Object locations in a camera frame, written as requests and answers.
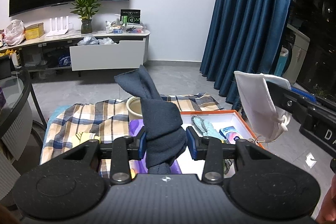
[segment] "white router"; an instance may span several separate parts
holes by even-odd
[[[45,36],[46,37],[53,37],[55,35],[62,35],[62,34],[66,34],[69,30],[69,16],[67,16],[67,22],[65,25],[65,28],[63,28],[63,17],[60,17],[61,20],[61,29],[58,30],[58,24],[57,24],[57,17],[55,17],[55,30],[53,31],[53,19],[49,18],[49,24],[50,24],[50,32],[48,32]]]

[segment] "yellow box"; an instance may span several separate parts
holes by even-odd
[[[41,37],[44,34],[43,23],[38,23],[26,27],[26,39]]]

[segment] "tv stand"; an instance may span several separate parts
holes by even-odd
[[[39,38],[25,40],[19,45],[6,46],[0,50],[18,50],[21,65],[29,72],[72,69],[78,71],[80,75],[82,70],[138,68],[147,61],[149,34],[147,30],[144,33],[120,34],[96,31],[91,35],[97,39],[110,37],[115,44],[78,46],[77,43],[87,34],[81,34],[80,30],[71,30],[64,35],[52,37],[46,37],[44,34]],[[62,52],[61,49],[70,52],[71,66],[58,65],[57,52]],[[39,56],[41,62],[38,65],[25,66],[28,61]]]

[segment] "purple cloth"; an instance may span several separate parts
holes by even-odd
[[[135,137],[140,129],[143,127],[143,120],[132,120],[129,122],[129,134],[132,137]],[[147,174],[148,169],[146,168],[146,153],[142,160],[135,160],[135,167],[137,167],[136,173],[139,174]],[[182,174],[179,164],[177,160],[174,161],[172,166],[170,167],[172,174]]]

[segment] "small package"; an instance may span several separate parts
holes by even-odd
[[[219,130],[220,135],[227,139],[228,143],[236,144],[236,140],[243,139],[235,127],[225,127]]]
[[[38,23],[26,27],[26,39],[34,39],[44,34],[43,23]]]
[[[123,33],[122,28],[116,26],[116,27],[112,27],[112,32],[113,33]]]

